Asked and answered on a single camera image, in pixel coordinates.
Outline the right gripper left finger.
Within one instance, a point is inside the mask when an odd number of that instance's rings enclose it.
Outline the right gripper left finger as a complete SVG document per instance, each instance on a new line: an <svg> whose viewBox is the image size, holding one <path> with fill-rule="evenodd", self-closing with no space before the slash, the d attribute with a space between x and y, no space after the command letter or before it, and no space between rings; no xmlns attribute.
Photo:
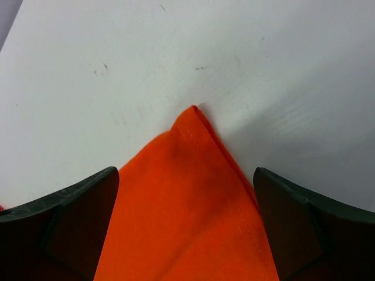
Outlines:
<svg viewBox="0 0 375 281"><path fill-rule="evenodd" d="M108 167L1 211L1 280L93 280L118 193Z"/></svg>

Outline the orange t-shirt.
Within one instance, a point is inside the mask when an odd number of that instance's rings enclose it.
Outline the orange t-shirt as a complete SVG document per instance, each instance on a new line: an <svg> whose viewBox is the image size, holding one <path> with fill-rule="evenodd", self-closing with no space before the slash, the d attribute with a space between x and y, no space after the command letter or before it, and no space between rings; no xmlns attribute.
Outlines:
<svg viewBox="0 0 375 281"><path fill-rule="evenodd" d="M119 172L93 280L277 280L254 190L196 106Z"/></svg>

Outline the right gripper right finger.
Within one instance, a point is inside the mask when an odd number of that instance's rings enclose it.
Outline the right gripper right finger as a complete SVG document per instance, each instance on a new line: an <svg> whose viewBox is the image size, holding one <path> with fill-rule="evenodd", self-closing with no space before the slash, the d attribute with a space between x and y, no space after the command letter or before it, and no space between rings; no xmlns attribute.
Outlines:
<svg viewBox="0 0 375 281"><path fill-rule="evenodd" d="M374 280L374 213L258 167L254 190L280 280Z"/></svg>

